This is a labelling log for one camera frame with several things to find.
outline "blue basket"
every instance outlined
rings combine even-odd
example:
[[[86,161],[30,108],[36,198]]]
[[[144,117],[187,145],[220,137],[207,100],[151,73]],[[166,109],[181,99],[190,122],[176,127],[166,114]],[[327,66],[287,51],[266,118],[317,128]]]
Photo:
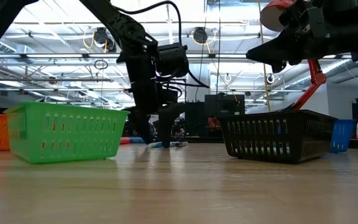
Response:
[[[337,153],[347,151],[349,141],[354,132],[355,122],[355,120],[350,119],[339,119],[335,121],[330,152]]]

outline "green basket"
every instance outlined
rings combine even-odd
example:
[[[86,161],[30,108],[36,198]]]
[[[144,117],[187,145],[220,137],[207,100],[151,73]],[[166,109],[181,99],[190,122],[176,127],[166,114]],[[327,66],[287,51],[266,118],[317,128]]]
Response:
[[[129,114],[37,102],[4,113],[11,151],[31,163],[114,157]]]

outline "wooden table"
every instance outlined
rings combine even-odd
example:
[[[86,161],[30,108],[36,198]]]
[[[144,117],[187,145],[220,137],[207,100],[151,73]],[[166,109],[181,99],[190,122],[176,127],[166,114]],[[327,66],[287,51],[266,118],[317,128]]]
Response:
[[[300,165],[233,159],[223,144],[50,165],[0,152],[0,223],[354,224],[358,149]]]

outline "black basket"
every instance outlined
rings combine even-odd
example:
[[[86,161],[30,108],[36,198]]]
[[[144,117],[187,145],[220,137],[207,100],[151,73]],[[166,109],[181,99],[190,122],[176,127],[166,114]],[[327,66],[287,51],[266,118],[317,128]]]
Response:
[[[300,110],[224,116],[218,120],[230,156],[299,163],[329,152],[336,118]]]

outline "ceiling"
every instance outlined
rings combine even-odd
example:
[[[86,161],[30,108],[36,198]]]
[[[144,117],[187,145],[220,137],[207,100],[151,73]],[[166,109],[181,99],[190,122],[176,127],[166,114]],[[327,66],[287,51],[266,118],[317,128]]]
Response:
[[[111,3],[128,11],[145,8],[159,0],[112,0]],[[261,44],[259,6],[255,0],[221,0],[220,13],[218,1],[210,0],[174,0],[181,13],[182,31],[180,37],[183,45],[188,46],[188,54],[231,54],[219,64],[220,74],[231,78],[229,88],[264,88],[264,66],[261,63],[250,62],[244,54],[251,48]],[[262,8],[270,1],[262,0]],[[175,10],[169,6],[160,6],[149,12],[132,16],[140,22],[145,30],[160,45],[178,41],[178,17]],[[49,58],[33,58],[28,64],[23,61],[0,57],[0,78],[43,79],[62,78],[78,79],[78,82],[22,82],[25,86],[37,88],[100,88],[104,91],[86,91],[85,96],[78,92],[68,91],[36,91],[42,95],[61,96],[75,101],[105,99],[108,106],[133,105],[131,94],[119,89],[129,88],[129,80],[125,65],[116,65],[114,58],[102,58],[108,67],[98,70],[94,66],[97,58],[64,58],[57,54],[103,54],[104,46],[98,47],[92,40],[97,27],[104,27],[87,8],[78,0],[39,0],[28,5],[16,17],[14,23],[0,40],[0,54],[9,53],[9,48],[16,53],[27,54],[56,54]],[[208,34],[208,46],[196,43],[192,33],[196,27],[205,27]],[[263,27],[264,42],[278,33]],[[195,57],[191,63],[201,63],[200,57]],[[217,62],[203,60],[211,70],[211,80],[216,82]],[[337,63],[334,59],[322,60],[322,67]],[[358,64],[348,67],[349,71],[358,74]],[[339,71],[329,82],[338,81],[349,76],[348,71]],[[296,83],[308,74],[307,63],[288,66],[274,83],[275,88]],[[110,82],[95,81],[100,78]],[[310,82],[295,86],[304,89]],[[223,82],[219,87],[227,88]],[[358,79],[349,79],[338,85],[358,85]],[[260,98],[261,93],[254,93],[252,98]]]

